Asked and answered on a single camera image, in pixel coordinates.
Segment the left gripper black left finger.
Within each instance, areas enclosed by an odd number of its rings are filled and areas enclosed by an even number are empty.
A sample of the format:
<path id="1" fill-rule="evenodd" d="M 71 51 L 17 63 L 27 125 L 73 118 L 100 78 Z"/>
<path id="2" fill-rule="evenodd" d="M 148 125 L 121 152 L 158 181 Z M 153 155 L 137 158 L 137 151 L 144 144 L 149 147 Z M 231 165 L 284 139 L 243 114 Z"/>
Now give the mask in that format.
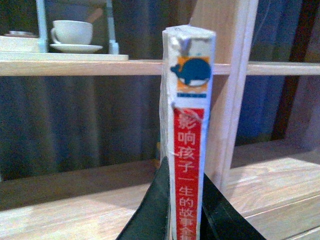
<path id="1" fill-rule="evenodd" d="M 162 159 L 141 204 L 118 235 L 118 240 L 168 240 L 170 236 L 170 171 Z"/>

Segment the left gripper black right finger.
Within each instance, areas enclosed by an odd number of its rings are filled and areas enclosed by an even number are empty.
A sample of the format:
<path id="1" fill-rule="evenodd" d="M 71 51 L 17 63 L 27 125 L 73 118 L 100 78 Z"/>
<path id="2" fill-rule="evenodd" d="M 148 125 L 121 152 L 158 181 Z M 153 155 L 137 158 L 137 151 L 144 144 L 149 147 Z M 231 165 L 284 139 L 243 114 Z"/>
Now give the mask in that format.
<path id="1" fill-rule="evenodd" d="M 207 175 L 203 178 L 202 240 L 258 240 L 259 232 L 229 203 Z"/>

